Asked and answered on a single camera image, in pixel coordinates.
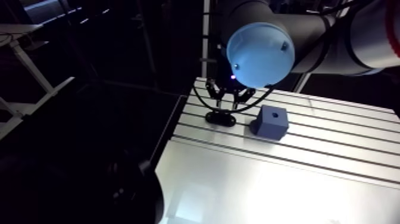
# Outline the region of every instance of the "black cable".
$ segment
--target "black cable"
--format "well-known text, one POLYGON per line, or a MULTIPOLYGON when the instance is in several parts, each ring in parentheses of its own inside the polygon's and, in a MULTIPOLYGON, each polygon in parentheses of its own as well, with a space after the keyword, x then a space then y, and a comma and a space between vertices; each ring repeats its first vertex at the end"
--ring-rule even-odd
POLYGON ((363 2, 365 2, 365 0, 353 0, 351 2, 346 2, 346 3, 342 4, 342 5, 338 5, 337 7, 331 8, 329 10, 322 11, 320 13, 320 15, 329 15, 331 13, 335 13, 337 11, 343 10, 345 8, 348 8, 348 7, 351 7, 351 6, 354 6, 354 5, 358 5, 358 4, 363 3, 363 2))
POLYGON ((196 86, 193 85, 193 91, 195 91, 195 94, 197 96, 197 98, 200 100, 200 102, 208 109, 212 110, 212 111, 216 111, 216 112, 221 112, 221 113, 227 113, 227 114, 233 114, 233 113, 240 113, 243 112, 245 110, 248 110, 252 107, 254 107, 255 105, 257 105, 259 102, 263 101, 270 93, 272 93, 272 91, 275 90, 275 85, 273 86, 266 86, 268 89, 267 92, 265 92, 260 98, 258 98, 256 101, 254 101, 253 103, 247 105, 244 108, 240 108, 237 110, 224 110, 224 109, 219 109, 219 108, 214 108, 210 105, 208 105, 206 102, 204 102, 204 100, 201 98, 201 96, 199 95, 199 93, 197 92, 196 86))

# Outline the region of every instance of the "cube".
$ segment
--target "cube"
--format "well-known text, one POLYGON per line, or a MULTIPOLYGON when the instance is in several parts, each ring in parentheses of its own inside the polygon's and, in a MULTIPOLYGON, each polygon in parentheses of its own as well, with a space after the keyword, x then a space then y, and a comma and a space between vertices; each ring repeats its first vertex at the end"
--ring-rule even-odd
POLYGON ((257 119, 250 122, 250 131, 257 136, 280 140, 289 128, 285 108, 262 105, 257 119))

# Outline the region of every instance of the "aluminum table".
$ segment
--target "aluminum table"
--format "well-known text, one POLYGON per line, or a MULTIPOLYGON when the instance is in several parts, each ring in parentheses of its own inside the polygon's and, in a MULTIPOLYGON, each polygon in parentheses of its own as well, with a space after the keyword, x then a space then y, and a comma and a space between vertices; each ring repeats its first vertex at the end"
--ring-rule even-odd
MULTIPOLYGON (((205 79, 195 83, 210 105, 205 79)), ((260 97, 257 91, 249 103, 260 97)), ((233 97, 224 97, 230 108, 233 97)), ((400 120, 390 109, 285 91, 211 125, 191 92, 156 173, 161 223, 400 223, 400 120), (260 105, 287 109, 280 140, 254 136, 260 105)))

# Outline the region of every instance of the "black object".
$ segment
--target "black object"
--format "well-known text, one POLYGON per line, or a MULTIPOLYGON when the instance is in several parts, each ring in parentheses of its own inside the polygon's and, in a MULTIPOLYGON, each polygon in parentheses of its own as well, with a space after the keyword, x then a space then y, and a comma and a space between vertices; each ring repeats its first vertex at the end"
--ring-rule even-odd
POLYGON ((208 112, 205 115, 205 120, 208 123, 221 125, 225 127, 232 127, 236 124, 236 118, 233 117, 230 113, 224 113, 218 111, 208 112))

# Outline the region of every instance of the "blue joint cap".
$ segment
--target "blue joint cap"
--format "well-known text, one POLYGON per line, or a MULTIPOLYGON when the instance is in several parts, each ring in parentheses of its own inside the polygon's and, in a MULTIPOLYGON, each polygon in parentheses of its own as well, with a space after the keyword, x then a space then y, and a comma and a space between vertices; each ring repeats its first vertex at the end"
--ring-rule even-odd
POLYGON ((229 38, 227 58, 237 81, 250 88, 262 88, 278 83, 290 73, 295 47, 281 28, 251 23, 229 38))

